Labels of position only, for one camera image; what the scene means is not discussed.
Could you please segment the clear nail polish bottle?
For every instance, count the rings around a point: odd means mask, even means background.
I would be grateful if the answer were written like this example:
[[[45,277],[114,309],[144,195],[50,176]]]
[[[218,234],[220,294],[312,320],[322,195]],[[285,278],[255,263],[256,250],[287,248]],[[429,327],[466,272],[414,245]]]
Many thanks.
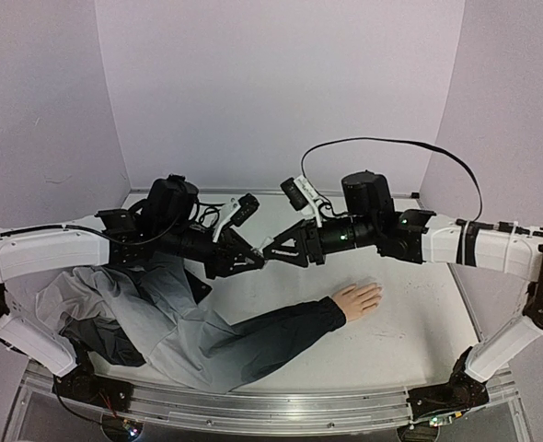
[[[273,243],[273,238],[272,237],[266,237],[262,242],[261,244],[256,247],[254,250],[259,254],[259,255],[263,255],[264,254],[264,250],[270,246],[271,244]]]

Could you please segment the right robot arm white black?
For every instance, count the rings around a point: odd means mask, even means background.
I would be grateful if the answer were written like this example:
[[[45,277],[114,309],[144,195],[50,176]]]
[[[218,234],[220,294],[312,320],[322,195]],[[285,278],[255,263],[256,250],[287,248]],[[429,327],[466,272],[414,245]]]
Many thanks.
[[[305,220],[267,241],[264,257],[306,268],[324,264],[332,253],[374,246],[380,256],[402,262],[458,264],[521,278],[527,284],[521,312],[469,350],[462,364],[481,383],[543,335],[543,226],[488,224],[421,209],[398,212],[386,177],[370,171],[343,178],[341,187],[347,211],[328,219],[308,179],[286,180],[281,188]]]

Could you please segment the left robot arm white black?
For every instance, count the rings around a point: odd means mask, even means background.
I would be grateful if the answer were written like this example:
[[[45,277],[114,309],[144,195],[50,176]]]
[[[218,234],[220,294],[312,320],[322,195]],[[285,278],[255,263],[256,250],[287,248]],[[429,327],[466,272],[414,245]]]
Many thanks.
[[[52,331],[6,293],[6,281],[30,273],[84,265],[126,264],[160,247],[204,266],[207,278],[258,270],[262,254],[236,231],[259,208],[248,193],[217,204],[212,227],[195,218],[199,191],[179,175],[154,181],[147,197],[130,209],[97,212],[54,225],[0,229],[0,340],[65,376],[64,385],[83,402],[101,393],[97,376],[80,366],[71,342]]]

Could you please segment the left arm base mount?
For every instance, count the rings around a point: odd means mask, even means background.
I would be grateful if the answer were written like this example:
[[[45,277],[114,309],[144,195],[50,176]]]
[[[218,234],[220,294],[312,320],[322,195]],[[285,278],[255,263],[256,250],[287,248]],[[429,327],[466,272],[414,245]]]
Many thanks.
[[[142,425],[121,416],[130,410],[133,384],[97,375],[86,350],[78,349],[76,367],[63,377],[54,375],[52,382],[59,404],[74,417],[96,425],[110,441],[134,441],[141,435]],[[86,417],[70,408],[64,399],[102,407],[106,412],[98,419]]]

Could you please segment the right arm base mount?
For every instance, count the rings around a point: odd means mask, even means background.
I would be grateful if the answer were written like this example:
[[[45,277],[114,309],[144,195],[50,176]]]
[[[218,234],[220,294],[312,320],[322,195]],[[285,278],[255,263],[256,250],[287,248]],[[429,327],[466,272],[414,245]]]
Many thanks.
[[[489,402],[487,382],[479,382],[466,373],[471,350],[469,347],[457,359],[447,382],[409,390],[406,402],[410,406],[413,423],[425,422],[441,415],[467,412]]]

